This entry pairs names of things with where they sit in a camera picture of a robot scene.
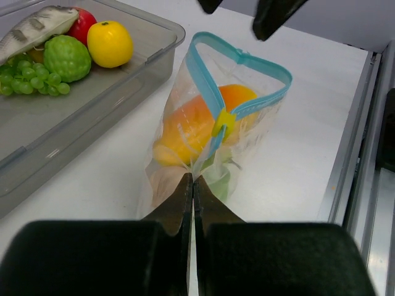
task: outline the gray wall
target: gray wall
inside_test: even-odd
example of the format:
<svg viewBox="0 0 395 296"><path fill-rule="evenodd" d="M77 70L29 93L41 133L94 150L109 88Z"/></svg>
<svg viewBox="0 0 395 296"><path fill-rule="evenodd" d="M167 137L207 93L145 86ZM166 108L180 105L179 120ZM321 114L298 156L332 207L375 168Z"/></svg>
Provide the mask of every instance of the gray wall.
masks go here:
<svg viewBox="0 0 395 296"><path fill-rule="evenodd" d="M257 0L223 0L221 6L255 15L256 4ZM286 26L381 52L395 39L395 0L308 0Z"/></svg>

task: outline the clear plastic bag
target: clear plastic bag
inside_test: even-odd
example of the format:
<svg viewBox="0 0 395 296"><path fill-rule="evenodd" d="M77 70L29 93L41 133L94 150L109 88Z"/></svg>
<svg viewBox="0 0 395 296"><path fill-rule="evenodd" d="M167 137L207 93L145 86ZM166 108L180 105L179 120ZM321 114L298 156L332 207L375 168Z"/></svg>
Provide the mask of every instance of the clear plastic bag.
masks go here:
<svg viewBox="0 0 395 296"><path fill-rule="evenodd" d="M160 205L187 172L203 175L214 195L226 201L291 82L280 65L211 33L194 35L148 150L139 214Z"/></svg>

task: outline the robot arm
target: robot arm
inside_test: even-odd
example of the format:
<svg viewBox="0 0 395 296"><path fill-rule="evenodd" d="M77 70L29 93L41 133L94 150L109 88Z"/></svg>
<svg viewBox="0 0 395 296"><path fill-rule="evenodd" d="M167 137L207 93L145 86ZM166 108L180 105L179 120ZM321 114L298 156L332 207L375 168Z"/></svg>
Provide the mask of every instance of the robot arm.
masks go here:
<svg viewBox="0 0 395 296"><path fill-rule="evenodd" d="M212 14L222 0L198 0L203 11ZM266 41L307 0L259 0L252 31L258 40Z"/></svg>

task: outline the gray plastic bin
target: gray plastic bin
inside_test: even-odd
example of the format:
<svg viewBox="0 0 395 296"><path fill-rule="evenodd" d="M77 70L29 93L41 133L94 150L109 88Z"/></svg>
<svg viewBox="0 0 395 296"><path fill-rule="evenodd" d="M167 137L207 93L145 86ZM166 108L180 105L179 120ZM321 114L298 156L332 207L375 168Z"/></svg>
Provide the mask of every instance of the gray plastic bin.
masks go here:
<svg viewBox="0 0 395 296"><path fill-rule="evenodd" d="M0 10L0 36L48 5L122 23L134 54L120 68L94 66L67 96L0 96L0 218L168 80L185 38L178 24L114 0L22 0Z"/></svg>

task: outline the white tabletop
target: white tabletop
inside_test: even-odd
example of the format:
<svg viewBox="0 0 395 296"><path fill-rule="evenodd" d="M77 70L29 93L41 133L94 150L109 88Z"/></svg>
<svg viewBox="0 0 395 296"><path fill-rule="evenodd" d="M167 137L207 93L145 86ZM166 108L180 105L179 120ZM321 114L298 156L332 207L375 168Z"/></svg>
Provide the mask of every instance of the white tabletop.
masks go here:
<svg viewBox="0 0 395 296"><path fill-rule="evenodd" d="M253 55L282 64L294 75L273 128L254 161L244 167L228 206L248 221L315 220L367 52L289 28L261 43L250 31L251 17L226 9L208 16L196 0L123 1L185 28L174 73L0 221L0 258L14 234L32 220L135 217L147 148L191 37L198 31L211 31Z"/></svg>

